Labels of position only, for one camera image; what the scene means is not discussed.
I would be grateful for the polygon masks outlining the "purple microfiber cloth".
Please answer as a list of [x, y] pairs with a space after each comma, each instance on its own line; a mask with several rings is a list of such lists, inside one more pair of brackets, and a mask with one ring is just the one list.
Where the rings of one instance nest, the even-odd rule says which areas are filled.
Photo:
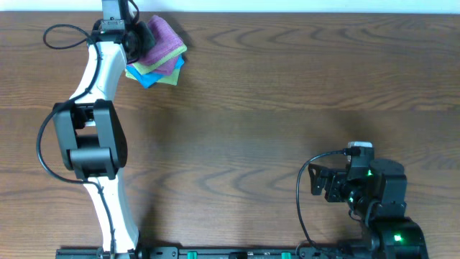
[[140, 59], [142, 65], [154, 65], [166, 57], [173, 57], [185, 45], [180, 36], [161, 17], [154, 15], [147, 23], [155, 38], [155, 46], [151, 47]]

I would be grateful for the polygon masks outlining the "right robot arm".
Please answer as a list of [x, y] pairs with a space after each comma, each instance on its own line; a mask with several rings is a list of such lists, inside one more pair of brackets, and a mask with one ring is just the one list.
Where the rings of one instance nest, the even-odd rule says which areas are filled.
[[423, 231], [406, 217], [408, 180], [400, 163], [376, 159], [369, 142], [350, 142], [338, 150], [348, 163], [343, 169], [327, 168], [308, 160], [300, 169], [310, 177], [310, 192], [331, 203], [345, 202], [349, 216], [360, 224], [362, 237], [337, 247], [310, 248], [327, 258], [427, 258]]

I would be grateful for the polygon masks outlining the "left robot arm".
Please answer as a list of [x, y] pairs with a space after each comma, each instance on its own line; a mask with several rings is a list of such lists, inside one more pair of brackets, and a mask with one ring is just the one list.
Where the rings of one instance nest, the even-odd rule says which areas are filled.
[[87, 190], [102, 231], [96, 249], [59, 249], [57, 258], [147, 258], [124, 188], [127, 139], [114, 108], [119, 79], [155, 40], [133, 1], [103, 1], [103, 16], [85, 34], [88, 62], [74, 94], [56, 103], [53, 122], [63, 164], [75, 179], [52, 177]]

